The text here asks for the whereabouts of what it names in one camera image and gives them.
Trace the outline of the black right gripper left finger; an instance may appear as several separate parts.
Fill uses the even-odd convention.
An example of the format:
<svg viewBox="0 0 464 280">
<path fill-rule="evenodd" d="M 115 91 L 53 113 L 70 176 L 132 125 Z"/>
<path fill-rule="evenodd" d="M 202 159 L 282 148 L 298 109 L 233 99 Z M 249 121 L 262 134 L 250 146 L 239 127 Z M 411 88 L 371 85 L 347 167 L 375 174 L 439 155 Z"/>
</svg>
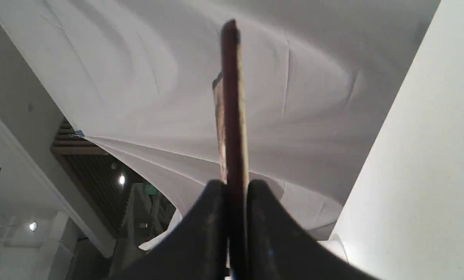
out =
<svg viewBox="0 0 464 280">
<path fill-rule="evenodd" d="M 227 258 L 225 185 L 209 181 L 183 220 L 113 280 L 223 280 Z"/>
</svg>

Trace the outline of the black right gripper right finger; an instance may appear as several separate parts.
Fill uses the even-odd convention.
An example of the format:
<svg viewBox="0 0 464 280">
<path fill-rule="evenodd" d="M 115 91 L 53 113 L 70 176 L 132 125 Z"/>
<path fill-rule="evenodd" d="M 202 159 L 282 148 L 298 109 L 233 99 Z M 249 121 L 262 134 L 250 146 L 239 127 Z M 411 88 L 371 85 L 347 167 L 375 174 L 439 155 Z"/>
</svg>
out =
<svg viewBox="0 0 464 280">
<path fill-rule="evenodd" d="M 247 216 L 252 280 L 373 279 L 306 233 L 262 180 L 249 183 Z"/>
</svg>

